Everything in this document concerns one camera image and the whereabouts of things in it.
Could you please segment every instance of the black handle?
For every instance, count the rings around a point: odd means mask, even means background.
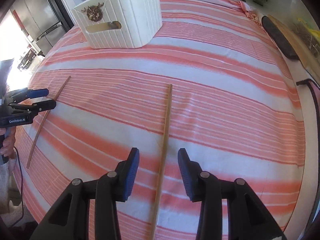
[[[3,147],[2,143],[4,141],[4,135],[0,135],[0,149]],[[7,163],[9,161],[9,157],[4,157],[1,155],[0,166]]]

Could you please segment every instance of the brown decorative ornament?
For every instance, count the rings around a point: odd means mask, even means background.
[[[98,5],[92,5],[88,6],[88,8],[84,8],[84,10],[81,10],[82,12],[87,12],[87,17],[89,20],[93,22],[98,22],[102,19],[103,12],[100,9],[104,5],[104,2],[102,4],[98,3]]]

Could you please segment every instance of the refrigerator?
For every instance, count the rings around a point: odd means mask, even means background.
[[[10,11],[43,55],[73,27],[61,0],[15,0]]]

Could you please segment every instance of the person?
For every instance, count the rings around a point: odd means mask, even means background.
[[[0,135],[4,135],[6,128],[0,128]],[[3,147],[0,149],[0,154],[8,156],[11,159],[15,158],[15,151],[13,149],[14,143],[16,142],[15,138],[16,127],[10,127],[9,135],[3,141]]]

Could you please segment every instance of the red and white tablecloth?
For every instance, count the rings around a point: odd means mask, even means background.
[[[301,105],[286,62],[263,28],[247,17],[250,7],[243,2],[160,2],[163,26],[146,46],[91,49],[75,26],[33,75],[29,88],[48,88],[51,98],[71,79],[45,122],[28,170],[44,114],[17,128],[27,207],[40,222],[72,179],[97,179],[137,147],[133,192],[117,204],[118,218],[122,239],[147,239],[168,84],[173,84],[156,239],[195,239],[200,203],[186,196],[177,163],[181,147],[219,179],[244,178],[285,229],[305,161]],[[18,166],[14,174],[19,182]],[[226,202],[223,212],[227,239]]]

